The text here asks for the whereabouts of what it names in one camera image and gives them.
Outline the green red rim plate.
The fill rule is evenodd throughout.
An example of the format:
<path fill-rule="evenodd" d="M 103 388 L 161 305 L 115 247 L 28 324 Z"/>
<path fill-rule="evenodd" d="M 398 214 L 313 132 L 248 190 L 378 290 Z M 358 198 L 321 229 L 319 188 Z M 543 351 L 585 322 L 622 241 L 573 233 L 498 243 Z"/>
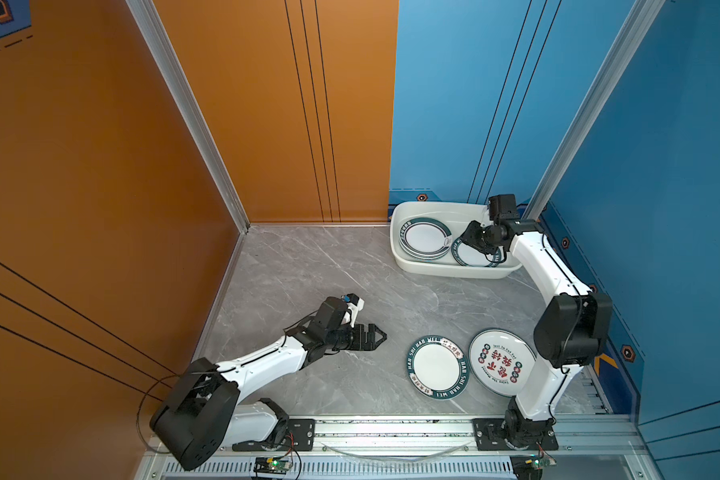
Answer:
<path fill-rule="evenodd" d="M 443 222 L 429 217 L 406 221 L 399 230 L 399 244 L 409 256 L 423 261 L 444 257 L 451 248 L 453 234 Z"/>

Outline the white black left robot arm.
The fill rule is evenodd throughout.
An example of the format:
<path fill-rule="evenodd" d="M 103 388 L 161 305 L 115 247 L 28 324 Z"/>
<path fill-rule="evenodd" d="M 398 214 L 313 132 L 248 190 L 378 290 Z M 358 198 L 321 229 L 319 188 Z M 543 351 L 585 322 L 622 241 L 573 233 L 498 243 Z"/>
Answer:
<path fill-rule="evenodd" d="M 283 408 L 270 398 L 246 400 L 321 359 L 378 349 L 387 335 L 375 324 L 359 322 L 363 307 L 356 294 L 329 296 L 269 346 L 219 363 L 205 357 L 193 361 L 149 421 L 162 453 L 192 471 L 218 450 L 235 445 L 292 451 L 295 439 Z"/>

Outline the white plate red characters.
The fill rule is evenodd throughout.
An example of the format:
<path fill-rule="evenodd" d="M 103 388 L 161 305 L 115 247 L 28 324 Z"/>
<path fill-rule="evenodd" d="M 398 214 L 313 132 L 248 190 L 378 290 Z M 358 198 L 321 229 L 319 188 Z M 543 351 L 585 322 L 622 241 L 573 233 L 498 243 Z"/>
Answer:
<path fill-rule="evenodd" d="M 535 352 L 522 338 L 497 328 L 478 333 L 468 349 L 469 366 L 477 380 L 503 397 L 521 391 L 536 359 Z"/>

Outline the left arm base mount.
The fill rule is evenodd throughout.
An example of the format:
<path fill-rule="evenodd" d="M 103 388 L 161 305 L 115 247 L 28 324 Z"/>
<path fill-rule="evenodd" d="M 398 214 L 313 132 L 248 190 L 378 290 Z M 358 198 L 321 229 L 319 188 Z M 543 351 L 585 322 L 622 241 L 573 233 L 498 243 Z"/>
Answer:
<path fill-rule="evenodd" d="M 315 440 L 314 419 L 289 419 L 287 422 L 280 421 L 262 441 L 246 441 L 234 444 L 232 450 L 235 452 L 285 452 L 294 448 L 297 452 L 309 452 L 313 450 Z"/>

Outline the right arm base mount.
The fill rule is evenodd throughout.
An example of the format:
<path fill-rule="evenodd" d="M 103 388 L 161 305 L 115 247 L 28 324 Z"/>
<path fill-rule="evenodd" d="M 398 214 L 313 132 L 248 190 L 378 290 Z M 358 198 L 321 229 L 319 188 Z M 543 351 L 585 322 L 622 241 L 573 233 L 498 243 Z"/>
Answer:
<path fill-rule="evenodd" d="M 507 421 L 502 418 L 475 418 L 472 426 L 479 451 L 559 449 L 552 420 L 531 421 L 521 418 Z"/>

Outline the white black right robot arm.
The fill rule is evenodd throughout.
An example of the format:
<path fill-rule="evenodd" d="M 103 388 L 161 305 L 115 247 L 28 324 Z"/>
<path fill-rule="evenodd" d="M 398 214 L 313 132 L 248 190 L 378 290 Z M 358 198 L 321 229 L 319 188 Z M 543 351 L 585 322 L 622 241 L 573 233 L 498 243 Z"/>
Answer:
<path fill-rule="evenodd" d="M 503 420 L 485 435 L 509 449 L 540 447 L 553 439 L 556 407 L 570 382 L 606 346 L 612 300 L 593 291 L 568 268 L 539 223 L 518 215 L 515 196 L 489 198 L 490 223 L 469 223 L 460 239 L 482 254 L 518 260 L 547 302 L 533 332 L 538 359 Z"/>

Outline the green lettered rim plate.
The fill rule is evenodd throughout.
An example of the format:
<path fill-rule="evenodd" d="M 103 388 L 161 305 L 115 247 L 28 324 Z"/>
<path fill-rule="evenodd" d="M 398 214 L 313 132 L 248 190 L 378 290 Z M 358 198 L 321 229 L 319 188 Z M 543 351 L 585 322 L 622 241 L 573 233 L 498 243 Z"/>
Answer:
<path fill-rule="evenodd" d="M 417 339 L 406 354 L 406 373 L 414 388 L 434 400 L 451 400 L 467 387 L 470 369 L 463 350 L 440 335 Z"/>
<path fill-rule="evenodd" d="M 501 249 L 493 254 L 484 254 L 465 244 L 461 238 L 453 241 L 450 252 L 453 259 L 461 266 L 493 268 L 504 262 L 504 255 Z"/>

